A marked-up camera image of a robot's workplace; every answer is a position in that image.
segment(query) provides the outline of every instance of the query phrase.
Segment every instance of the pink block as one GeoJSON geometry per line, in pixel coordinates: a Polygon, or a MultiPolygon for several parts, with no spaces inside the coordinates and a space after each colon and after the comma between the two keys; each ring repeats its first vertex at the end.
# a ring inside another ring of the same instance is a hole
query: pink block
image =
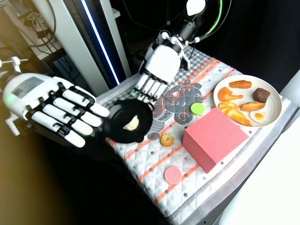
{"type": "Polygon", "coordinates": [[[208,173],[247,138],[238,125],[215,108],[185,130],[182,144],[208,173]]]}

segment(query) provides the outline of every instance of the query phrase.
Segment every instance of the robotic hand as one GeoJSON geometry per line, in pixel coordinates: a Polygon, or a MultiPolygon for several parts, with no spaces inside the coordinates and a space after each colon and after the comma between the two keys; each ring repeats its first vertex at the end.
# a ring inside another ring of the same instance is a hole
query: robotic hand
{"type": "Polygon", "coordinates": [[[186,24],[179,34],[171,36],[165,31],[159,34],[156,41],[148,48],[140,66],[141,77],[131,92],[133,97],[145,103],[155,104],[180,67],[184,65],[186,70],[189,69],[190,61],[183,49],[189,43],[200,41],[200,38],[196,37],[189,42],[201,25],[199,16],[205,10],[205,6],[205,0],[189,0],[186,24]]]}
{"type": "Polygon", "coordinates": [[[6,123],[15,135],[14,120],[21,118],[40,124],[74,146],[85,145],[83,136],[101,125],[109,110],[96,103],[86,90],[59,77],[25,73],[10,78],[3,102],[11,112],[6,123]]]}

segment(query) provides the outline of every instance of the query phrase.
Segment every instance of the pink circle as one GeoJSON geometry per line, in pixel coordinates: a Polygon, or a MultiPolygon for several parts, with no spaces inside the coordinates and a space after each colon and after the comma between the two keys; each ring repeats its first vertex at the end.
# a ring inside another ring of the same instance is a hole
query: pink circle
{"type": "Polygon", "coordinates": [[[165,180],[169,184],[178,184],[181,181],[181,172],[175,166],[170,166],[165,170],[165,180]]]}

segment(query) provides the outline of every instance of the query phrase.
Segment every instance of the led light strip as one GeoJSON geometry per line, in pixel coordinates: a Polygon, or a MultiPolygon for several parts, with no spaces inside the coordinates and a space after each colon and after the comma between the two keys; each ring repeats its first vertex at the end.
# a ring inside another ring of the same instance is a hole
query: led light strip
{"type": "Polygon", "coordinates": [[[113,74],[113,76],[114,76],[114,79],[116,80],[117,84],[119,85],[120,82],[119,82],[119,80],[118,80],[118,78],[117,78],[117,75],[116,75],[116,73],[115,73],[115,71],[114,71],[114,69],[113,69],[112,63],[111,63],[111,61],[110,61],[110,59],[109,59],[109,57],[108,57],[108,55],[107,55],[107,52],[106,52],[106,50],[105,50],[105,48],[104,48],[104,45],[103,45],[103,43],[102,43],[102,40],[101,40],[100,35],[99,35],[99,33],[98,33],[98,30],[97,30],[97,28],[96,28],[96,26],[95,26],[95,23],[94,23],[94,21],[93,21],[93,18],[92,18],[92,16],[91,16],[91,14],[90,14],[89,8],[88,8],[87,4],[85,3],[85,0],[81,0],[81,3],[82,3],[82,5],[83,5],[83,7],[84,7],[84,10],[85,10],[85,12],[86,12],[86,15],[87,15],[88,18],[89,18],[89,21],[90,21],[90,23],[91,23],[91,25],[92,25],[92,27],[93,27],[93,30],[94,30],[94,32],[95,32],[95,35],[96,35],[97,39],[98,39],[98,42],[99,42],[99,44],[100,44],[100,46],[101,46],[101,48],[102,48],[102,51],[103,51],[103,53],[104,53],[104,55],[105,55],[105,57],[106,57],[107,62],[108,62],[108,64],[109,64],[109,67],[110,67],[111,70],[112,70],[112,74],[113,74]]]}

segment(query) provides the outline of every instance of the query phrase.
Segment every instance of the gray label on robotic hand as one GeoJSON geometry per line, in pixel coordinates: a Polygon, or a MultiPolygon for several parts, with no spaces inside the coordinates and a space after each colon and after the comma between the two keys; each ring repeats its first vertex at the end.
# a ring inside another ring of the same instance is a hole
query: gray label on robotic hand
{"type": "Polygon", "coordinates": [[[41,79],[38,79],[36,77],[31,77],[22,83],[20,83],[12,92],[12,94],[16,95],[19,98],[23,98],[25,95],[27,95],[32,89],[39,86],[44,81],[41,79]]]}

